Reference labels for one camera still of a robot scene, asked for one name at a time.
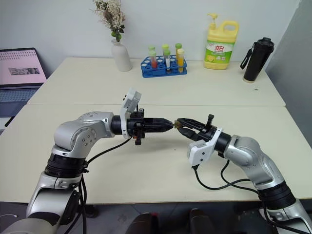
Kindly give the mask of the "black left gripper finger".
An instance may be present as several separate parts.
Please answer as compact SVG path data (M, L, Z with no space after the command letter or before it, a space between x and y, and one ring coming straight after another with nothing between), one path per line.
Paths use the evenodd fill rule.
M173 123L165 118L146 118L148 126L173 126Z
M172 125L170 126L147 126L146 127L146 132L147 133L163 133L166 131L169 131L173 128Z

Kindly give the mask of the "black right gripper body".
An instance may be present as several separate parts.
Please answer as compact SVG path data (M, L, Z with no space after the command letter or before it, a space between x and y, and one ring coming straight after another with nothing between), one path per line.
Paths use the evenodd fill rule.
M217 130L217 127L212 125L214 117L215 117L214 115L209 114L206 124L201 123L197 120L195 121L194 125L195 128L198 130L198 133L195 135L195 141L198 140L210 141L213 138Z

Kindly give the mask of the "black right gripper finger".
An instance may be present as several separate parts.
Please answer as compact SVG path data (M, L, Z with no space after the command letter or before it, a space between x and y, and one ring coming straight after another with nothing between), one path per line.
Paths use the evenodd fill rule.
M195 131L189 129L189 128L184 128L181 127L178 129L178 131L185 137L187 137L188 139L195 139Z
M178 118L177 121L180 127L187 127L190 129L203 130L206 128L206 124L190 118Z

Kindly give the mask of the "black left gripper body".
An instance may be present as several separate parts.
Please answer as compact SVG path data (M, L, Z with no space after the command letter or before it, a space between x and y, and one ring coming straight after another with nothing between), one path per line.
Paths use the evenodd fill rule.
M143 108L134 111L127 119L127 133L131 138L135 139L136 146L141 145L141 140L145 138L144 125Z

